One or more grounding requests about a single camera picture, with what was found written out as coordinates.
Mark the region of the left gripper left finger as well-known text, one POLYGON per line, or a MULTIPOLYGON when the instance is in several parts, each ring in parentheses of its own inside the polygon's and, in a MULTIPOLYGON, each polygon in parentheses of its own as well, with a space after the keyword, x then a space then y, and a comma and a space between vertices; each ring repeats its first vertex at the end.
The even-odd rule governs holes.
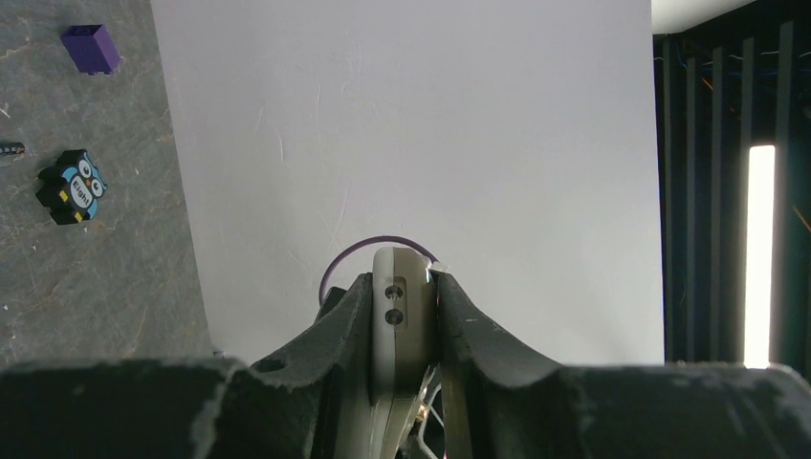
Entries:
POLYGON ((252 364, 266 386, 273 458, 365 458, 372 276, 358 276, 313 325, 252 364))

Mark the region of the beige remote control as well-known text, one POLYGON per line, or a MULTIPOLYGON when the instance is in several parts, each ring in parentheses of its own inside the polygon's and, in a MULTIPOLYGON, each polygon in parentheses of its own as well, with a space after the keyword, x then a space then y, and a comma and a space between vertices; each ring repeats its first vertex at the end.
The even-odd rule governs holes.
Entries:
POLYGON ((413 427, 436 365, 436 288, 414 249, 374 254, 366 389, 346 418, 341 458, 393 458, 413 427))

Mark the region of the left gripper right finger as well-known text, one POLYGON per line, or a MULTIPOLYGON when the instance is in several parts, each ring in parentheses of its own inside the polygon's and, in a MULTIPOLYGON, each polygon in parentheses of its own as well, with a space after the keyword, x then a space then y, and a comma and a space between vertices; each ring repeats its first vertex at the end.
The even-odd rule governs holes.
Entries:
POLYGON ((436 273, 442 397, 449 458, 560 458, 553 401, 560 363, 477 308, 449 273, 436 273))

